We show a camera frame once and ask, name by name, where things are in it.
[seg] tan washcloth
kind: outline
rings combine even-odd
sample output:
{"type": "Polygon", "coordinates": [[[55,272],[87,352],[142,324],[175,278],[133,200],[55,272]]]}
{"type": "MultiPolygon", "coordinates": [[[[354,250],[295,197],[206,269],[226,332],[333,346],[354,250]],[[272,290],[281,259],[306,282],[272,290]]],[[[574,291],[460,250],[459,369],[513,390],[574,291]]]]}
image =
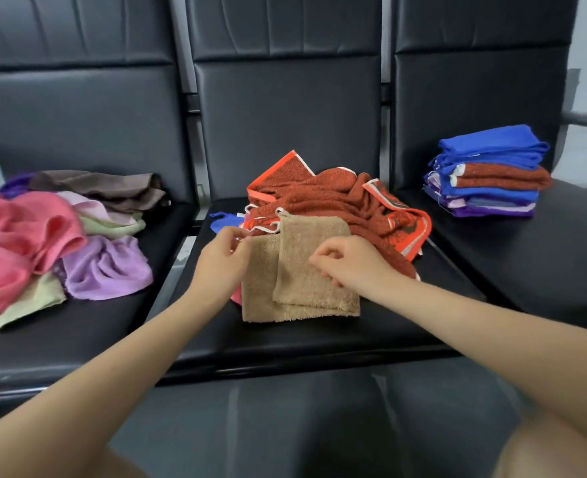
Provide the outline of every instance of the tan washcloth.
{"type": "Polygon", "coordinates": [[[332,315],[360,315],[360,297],[337,288],[307,261],[332,236],[351,231],[337,216],[294,216],[280,213],[280,252],[273,300],[287,305],[330,309],[332,315]]]}
{"type": "Polygon", "coordinates": [[[274,302],[280,235],[256,236],[252,240],[250,264],[241,285],[243,321],[285,322],[334,315],[328,308],[274,302]]]}

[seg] green towel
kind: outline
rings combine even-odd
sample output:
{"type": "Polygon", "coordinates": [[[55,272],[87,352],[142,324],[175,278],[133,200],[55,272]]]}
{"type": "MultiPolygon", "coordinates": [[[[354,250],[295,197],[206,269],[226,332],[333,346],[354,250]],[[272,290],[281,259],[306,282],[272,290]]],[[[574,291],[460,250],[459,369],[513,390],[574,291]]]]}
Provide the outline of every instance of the green towel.
{"type": "Polygon", "coordinates": [[[110,240],[117,240],[122,236],[133,236],[145,228],[142,213],[133,213],[132,216],[136,220],[136,223],[127,226],[119,226],[109,221],[99,221],[83,215],[79,215],[79,219],[81,219],[81,223],[83,224],[83,231],[88,236],[102,234],[110,240]]]}
{"type": "Polygon", "coordinates": [[[65,293],[58,278],[52,272],[33,276],[19,298],[0,315],[0,329],[42,308],[65,301],[65,293]]]}

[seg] chair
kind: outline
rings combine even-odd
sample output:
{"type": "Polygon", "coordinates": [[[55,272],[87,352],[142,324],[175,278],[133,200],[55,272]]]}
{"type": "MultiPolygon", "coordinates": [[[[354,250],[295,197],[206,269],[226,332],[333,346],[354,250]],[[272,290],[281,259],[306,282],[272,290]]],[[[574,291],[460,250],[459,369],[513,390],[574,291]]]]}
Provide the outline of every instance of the chair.
{"type": "Polygon", "coordinates": [[[520,220],[456,219],[420,189],[445,137],[525,123],[554,147],[577,1],[397,0],[392,188],[490,301],[587,328],[587,190],[555,180],[520,220]]]}
{"type": "Polygon", "coordinates": [[[157,173],[172,205],[146,217],[154,284],[69,299],[0,332],[0,398],[38,391],[145,321],[197,207],[167,0],[0,0],[0,165],[6,175],[157,173]]]}
{"type": "MultiPolygon", "coordinates": [[[[381,0],[186,0],[212,206],[237,213],[246,188],[295,149],[314,172],[379,172],[381,0]]],[[[173,300],[214,237],[207,217],[173,300]]],[[[481,293],[426,245],[422,279],[481,293]]],[[[169,377],[202,380],[363,365],[448,351],[369,301],[360,319],[246,324],[229,302],[181,353],[169,377]]]]}

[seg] chair backrest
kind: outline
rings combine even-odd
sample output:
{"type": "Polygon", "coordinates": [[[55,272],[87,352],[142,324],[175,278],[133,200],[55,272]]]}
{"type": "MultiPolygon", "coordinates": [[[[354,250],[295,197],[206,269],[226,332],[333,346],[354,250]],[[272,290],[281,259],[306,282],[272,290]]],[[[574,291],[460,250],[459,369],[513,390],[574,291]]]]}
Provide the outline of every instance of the chair backrest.
{"type": "Polygon", "coordinates": [[[396,0],[393,189],[421,186],[445,137],[525,123],[554,146],[577,3],[396,0]]]}
{"type": "Polygon", "coordinates": [[[381,0],[186,0],[212,200],[292,149],[379,172],[381,0]]]}
{"type": "Polygon", "coordinates": [[[0,0],[4,173],[157,173],[195,201],[168,0],[0,0]]]}

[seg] crumpled red towel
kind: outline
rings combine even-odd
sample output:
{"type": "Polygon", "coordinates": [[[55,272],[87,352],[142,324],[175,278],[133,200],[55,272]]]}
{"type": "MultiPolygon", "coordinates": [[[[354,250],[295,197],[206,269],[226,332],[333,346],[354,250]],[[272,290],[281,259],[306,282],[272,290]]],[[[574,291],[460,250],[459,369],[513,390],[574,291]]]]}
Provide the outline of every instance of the crumpled red towel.
{"type": "Polygon", "coordinates": [[[256,234],[278,230],[279,208],[299,216],[339,216],[351,234],[369,240],[394,269],[416,278],[410,262],[430,234],[430,217],[366,173],[333,168],[315,175],[291,151],[249,185],[248,195],[244,227],[256,234]]]}
{"type": "Polygon", "coordinates": [[[57,258],[86,244],[79,217],[63,198],[28,192],[0,197],[0,314],[57,258]]]}
{"type": "Polygon", "coordinates": [[[540,166],[533,171],[504,164],[469,162],[458,164],[451,174],[456,188],[502,188],[543,191],[552,186],[552,176],[540,166]]]}

